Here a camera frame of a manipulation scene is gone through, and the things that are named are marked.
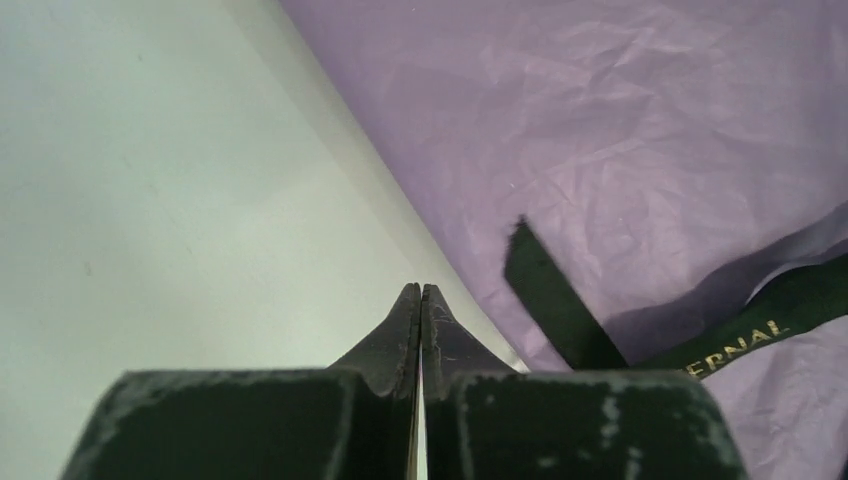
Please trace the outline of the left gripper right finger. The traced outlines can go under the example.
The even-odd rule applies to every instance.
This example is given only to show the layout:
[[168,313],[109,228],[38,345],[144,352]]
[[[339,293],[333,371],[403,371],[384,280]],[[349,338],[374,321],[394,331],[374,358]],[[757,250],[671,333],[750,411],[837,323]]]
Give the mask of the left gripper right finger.
[[421,303],[427,466],[433,479],[744,479],[717,404],[664,371],[520,373],[451,312]]

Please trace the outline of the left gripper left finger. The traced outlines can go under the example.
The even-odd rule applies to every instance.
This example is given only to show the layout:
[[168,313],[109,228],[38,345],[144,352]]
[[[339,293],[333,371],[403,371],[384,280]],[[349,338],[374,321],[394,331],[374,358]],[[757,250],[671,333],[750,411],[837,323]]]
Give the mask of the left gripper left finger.
[[147,370],[101,397],[66,479],[411,479],[421,289],[325,368]]

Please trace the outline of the purple pink wrapping paper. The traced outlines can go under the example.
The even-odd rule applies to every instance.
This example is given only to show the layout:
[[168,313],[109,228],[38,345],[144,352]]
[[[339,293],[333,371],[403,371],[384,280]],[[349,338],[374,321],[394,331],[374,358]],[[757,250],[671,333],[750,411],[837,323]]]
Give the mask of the purple pink wrapping paper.
[[[843,1],[287,1],[524,364],[575,370],[504,278],[525,220],[631,365],[847,257]],[[847,464],[847,313],[701,380],[755,479]]]

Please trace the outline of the black ribbon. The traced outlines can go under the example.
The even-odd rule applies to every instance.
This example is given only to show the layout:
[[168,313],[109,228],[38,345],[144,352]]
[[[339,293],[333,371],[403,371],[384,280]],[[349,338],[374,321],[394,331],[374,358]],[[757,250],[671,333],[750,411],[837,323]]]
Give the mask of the black ribbon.
[[560,357],[575,370],[676,370],[702,380],[757,349],[847,313],[847,257],[786,270],[724,324],[631,365],[525,220],[511,234],[504,278]]

